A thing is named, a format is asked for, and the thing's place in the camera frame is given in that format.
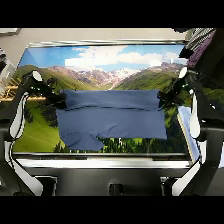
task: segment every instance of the blue cloth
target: blue cloth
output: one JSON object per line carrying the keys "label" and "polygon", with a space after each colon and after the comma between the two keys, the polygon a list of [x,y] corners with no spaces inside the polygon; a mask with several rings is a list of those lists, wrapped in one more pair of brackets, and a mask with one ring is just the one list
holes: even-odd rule
{"label": "blue cloth", "polygon": [[60,138],[71,150],[100,150],[101,138],[167,139],[157,90],[66,90],[57,109]]}
{"label": "blue cloth", "polygon": [[[191,134],[190,134],[191,108],[181,106],[178,108],[178,111],[179,111],[179,115],[180,115],[182,124],[184,125],[184,128],[185,128],[185,134],[186,134],[187,140],[190,144],[190,148],[191,148],[191,152],[192,152],[192,156],[193,156],[193,162],[195,162],[198,159],[200,153],[199,153],[198,146],[196,144],[196,140],[194,138],[192,138]],[[198,142],[198,144],[199,144],[201,150],[203,147],[204,151],[205,151],[206,144],[200,143],[200,142]],[[221,168],[221,167],[224,167],[224,144],[223,144],[223,148],[222,148],[221,160],[219,163],[219,168]]]}

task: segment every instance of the sky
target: sky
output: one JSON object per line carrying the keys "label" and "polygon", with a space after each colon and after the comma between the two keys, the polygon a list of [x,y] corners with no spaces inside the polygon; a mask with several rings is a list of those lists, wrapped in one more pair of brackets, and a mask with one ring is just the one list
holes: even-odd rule
{"label": "sky", "polygon": [[66,66],[76,71],[99,69],[139,70],[160,66],[162,62],[186,64],[178,58],[183,45],[116,45],[27,48],[19,66]]}

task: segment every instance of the mountain landscape picture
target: mountain landscape picture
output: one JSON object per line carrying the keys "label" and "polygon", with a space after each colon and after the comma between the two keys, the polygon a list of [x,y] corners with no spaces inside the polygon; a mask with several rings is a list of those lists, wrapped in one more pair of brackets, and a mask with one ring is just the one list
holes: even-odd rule
{"label": "mountain landscape picture", "polygon": [[[56,90],[164,90],[186,65],[178,57],[183,45],[114,45],[27,48],[14,78],[31,70],[44,80],[57,78]],[[184,105],[190,106],[188,93],[182,92]],[[165,109],[167,140],[101,139],[104,148],[87,153],[186,153],[187,144],[177,120],[177,108]],[[56,108],[44,102],[29,101],[26,124],[16,141],[17,152],[71,152],[60,140]]]}

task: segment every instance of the robotic arm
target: robotic arm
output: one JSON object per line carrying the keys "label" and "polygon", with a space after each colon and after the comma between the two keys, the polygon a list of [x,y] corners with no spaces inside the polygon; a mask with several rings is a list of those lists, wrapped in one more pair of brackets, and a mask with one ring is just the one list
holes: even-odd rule
{"label": "robotic arm", "polygon": [[195,140],[206,143],[206,150],[201,153],[202,158],[199,158],[191,169],[172,185],[171,194],[174,196],[205,195],[221,160],[224,118],[209,104],[198,77],[197,72],[185,68],[184,74],[180,73],[173,88],[159,96],[167,102],[173,101],[183,86],[187,86],[193,96],[190,134]]}
{"label": "robotic arm", "polygon": [[23,76],[12,102],[0,112],[0,176],[11,195],[41,195],[42,184],[30,176],[12,158],[12,146],[21,137],[24,129],[24,106],[30,95],[41,94],[48,103],[57,108],[66,108],[64,94],[57,95],[45,83],[37,71]]}

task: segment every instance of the white floor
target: white floor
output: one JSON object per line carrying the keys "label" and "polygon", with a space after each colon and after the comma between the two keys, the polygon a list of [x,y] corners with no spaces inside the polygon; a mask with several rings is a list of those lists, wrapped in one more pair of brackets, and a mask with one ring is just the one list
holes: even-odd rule
{"label": "white floor", "polygon": [[0,37],[0,47],[17,66],[28,43],[43,41],[113,40],[113,39],[176,39],[186,33],[171,28],[22,28],[15,36]]}

